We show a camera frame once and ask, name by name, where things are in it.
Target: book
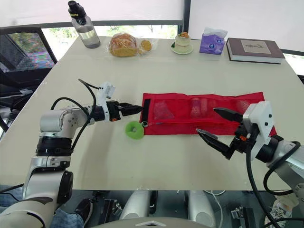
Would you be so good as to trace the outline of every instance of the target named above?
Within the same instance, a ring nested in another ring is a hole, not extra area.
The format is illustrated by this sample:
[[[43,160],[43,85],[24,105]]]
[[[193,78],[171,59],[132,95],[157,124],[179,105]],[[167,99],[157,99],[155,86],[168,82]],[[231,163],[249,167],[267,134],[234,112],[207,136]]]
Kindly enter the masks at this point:
[[[271,40],[228,38],[227,49],[231,61],[281,64],[285,58]]]

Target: table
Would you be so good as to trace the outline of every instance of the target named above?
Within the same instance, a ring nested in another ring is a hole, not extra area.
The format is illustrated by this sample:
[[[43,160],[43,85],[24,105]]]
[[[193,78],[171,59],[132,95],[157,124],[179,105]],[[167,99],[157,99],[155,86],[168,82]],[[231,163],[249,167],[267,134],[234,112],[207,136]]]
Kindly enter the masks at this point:
[[[81,78],[93,85],[110,81],[113,100],[142,104],[143,93],[241,95],[263,91],[273,108],[276,130],[284,138],[304,143],[304,86],[284,60],[281,65],[231,62],[226,48],[221,56],[194,51],[177,55],[172,40],[159,39],[151,53],[117,58],[107,52],[110,38],[87,49],[78,38],[54,66],[0,142],[0,184],[23,183],[35,155],[40,116],[61,96],[81,104],[92,103]],[[69,105],[61,102],[57,108]],[[129,121],[97,122],[83,132],[72,154],[69,171],[74,189],[86,190],[250,190],[245,155],[235,152],[230,161],[197,135],[126,136]],[[232,136],[219,138],[226,144]],[[257,187],[263,190],[265,164],[252,163]],[[276,174],[271,188],[288,189]]]

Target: green roll of tape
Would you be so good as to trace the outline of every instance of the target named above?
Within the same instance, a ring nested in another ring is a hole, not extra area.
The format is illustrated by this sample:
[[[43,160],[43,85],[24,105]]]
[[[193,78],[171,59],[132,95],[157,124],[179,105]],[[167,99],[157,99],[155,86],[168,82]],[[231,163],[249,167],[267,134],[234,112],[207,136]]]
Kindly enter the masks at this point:
[[[125,127],[125,133],[133,139],[143,138],[143,126],[140,122],[129,122]]]

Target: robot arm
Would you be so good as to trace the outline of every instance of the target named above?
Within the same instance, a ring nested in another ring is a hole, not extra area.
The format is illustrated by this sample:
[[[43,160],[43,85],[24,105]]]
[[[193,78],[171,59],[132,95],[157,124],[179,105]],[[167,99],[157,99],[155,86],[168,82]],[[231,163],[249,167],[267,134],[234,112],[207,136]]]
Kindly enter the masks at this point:
[[[23,200],[13,204],[0,215],[0,227],[48,228],[54,212],[72,194],[73,174],[66,170],[73,152],[72,139],[76,129],[89,120],[117,121],[122,116],[139,113],[142,108],[128,103],[106,101],[115,87],[101,84],[97,92],[97,106],[86,105],[86,113],[77,106],[50,110],[40,119],[40,135],[36,156],[32,158],[23,188]]]
[[[291,187],[290,192],[298,197],[304,214],[304,146],[300,146],[298,142],[286,141],[277,135],[269,137],[274,124],[270,103],[251,104],[243,115],[225,108],[215,108],[214,111],[223,118],[240,123],[235,137],[230,146],[227,146],[218,141],[217,136],[198,129],[201,138],[228,160],[235,150],[240,153],[250,150],[251,160],[257,158],[270,169],[266,177],[273,170]],[[264,187],[268,192],[277,194],[267,189],[267,179],[264,179]]]

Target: mesh bag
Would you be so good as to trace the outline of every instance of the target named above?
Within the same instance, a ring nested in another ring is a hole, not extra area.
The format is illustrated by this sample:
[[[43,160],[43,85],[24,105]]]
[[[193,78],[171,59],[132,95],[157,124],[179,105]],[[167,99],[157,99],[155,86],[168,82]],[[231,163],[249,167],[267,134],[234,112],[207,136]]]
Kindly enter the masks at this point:
[[[241,96],[143,94],[140,121],[148,122],[144,134],[196,134],[196,129],[234,135],[239,123],[222,118],[213,108],[244,113],[250,104],[264,101],[263,93]]]

